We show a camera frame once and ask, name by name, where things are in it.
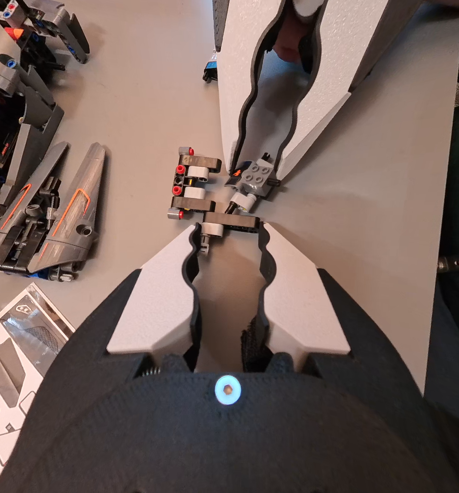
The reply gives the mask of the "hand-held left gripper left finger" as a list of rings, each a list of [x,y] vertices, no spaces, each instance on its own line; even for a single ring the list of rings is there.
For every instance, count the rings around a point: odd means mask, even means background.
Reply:
[[[195,370],[202,322],[193,280],[200,246],[201,225],[196,223],[141,267],[108,353],[149,354],[157,364],[166,354],[178,354]]]

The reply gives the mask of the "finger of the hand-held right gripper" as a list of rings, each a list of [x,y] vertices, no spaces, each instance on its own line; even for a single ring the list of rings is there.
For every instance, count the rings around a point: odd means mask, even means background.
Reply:
[[[222,149],[227,172],[236,168],[246,120],[257,97],[258,69],[265,39],[279,23],[285,1],[229,1],[218,54]]]
[[[327,1],[314,32],[318,54],[293,133],[279,150],[283,179],[335,117],[409,22],[421,1]]]

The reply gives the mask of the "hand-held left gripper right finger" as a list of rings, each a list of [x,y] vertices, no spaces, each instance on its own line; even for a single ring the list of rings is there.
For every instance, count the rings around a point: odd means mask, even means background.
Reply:
[[[261,223],[259,248],[264,345],[291,356],[301,371],[309,354],[347,355],[350,346],[316,265],[269,223]]]

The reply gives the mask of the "small black grey brick assembly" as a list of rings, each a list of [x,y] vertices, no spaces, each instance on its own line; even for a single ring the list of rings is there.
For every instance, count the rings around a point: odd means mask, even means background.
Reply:
[[[214,212],[216,203],[206,199],[206,190],[197,183],[206,183],[209,174],[218,174],[221,160],[195,155],[192,147],[179,148],[179,161],[172,184],[172,201],[168,209],[169,219],[183,219],[184,213]]]

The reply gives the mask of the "black printed lego block assembly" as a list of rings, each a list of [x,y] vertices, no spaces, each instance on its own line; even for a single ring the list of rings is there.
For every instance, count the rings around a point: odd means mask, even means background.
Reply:
[[[225,183],[225,187],[235,191],[225,213],[233,214],[236,210],[249,213],[257,200],[266,199],[280,185],[268,153],[257,161],[243,162]]]

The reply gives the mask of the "black lego beam with connector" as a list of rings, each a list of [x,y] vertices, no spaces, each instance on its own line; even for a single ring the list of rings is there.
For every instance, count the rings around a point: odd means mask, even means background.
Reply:
[[[211,237],[223,237],[224,230],[235,230],[246,233],[258,233],[260,219],[251,215],[206,212],[201,225],[202,254],[209,252]]]

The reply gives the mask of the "small blue black lego piece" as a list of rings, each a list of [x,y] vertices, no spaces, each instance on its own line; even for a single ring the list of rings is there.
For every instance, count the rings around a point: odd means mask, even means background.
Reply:
[[[207,84],[218,80],[217,52],[214,51],[203,71],[203,81]]]

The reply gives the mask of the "grey lego wing panel assembly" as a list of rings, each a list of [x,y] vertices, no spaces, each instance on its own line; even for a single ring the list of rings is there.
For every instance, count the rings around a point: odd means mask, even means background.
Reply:
[[[106,150],[91,144],[66,193],[54,169],[69,148],[49,150],[0,218],[0,272],[72,281],[95,238],[95,219]]]

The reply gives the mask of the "large lego car chassis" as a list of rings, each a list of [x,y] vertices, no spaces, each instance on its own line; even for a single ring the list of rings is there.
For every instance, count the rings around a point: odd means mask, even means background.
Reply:
[[[64,115],[48,84],[65,66],[47,37],[87,62],[89,43],[64,3],[0,1],[0,213],[41,163]]]

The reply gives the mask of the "person's right hand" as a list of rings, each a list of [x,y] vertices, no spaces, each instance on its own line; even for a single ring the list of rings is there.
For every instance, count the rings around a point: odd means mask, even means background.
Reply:
[[[300,54],[298,45],[304,34],[306,34],[306,27],[294,16],[289,15],[280,28],[273,46],[274,52],[285,62],[299,63]]]

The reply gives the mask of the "white sticker sheet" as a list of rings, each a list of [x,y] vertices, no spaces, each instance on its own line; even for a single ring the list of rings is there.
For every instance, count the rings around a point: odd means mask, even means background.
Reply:
[[[74,331],[35,283],[0,312],[0,474],[46,372]]]

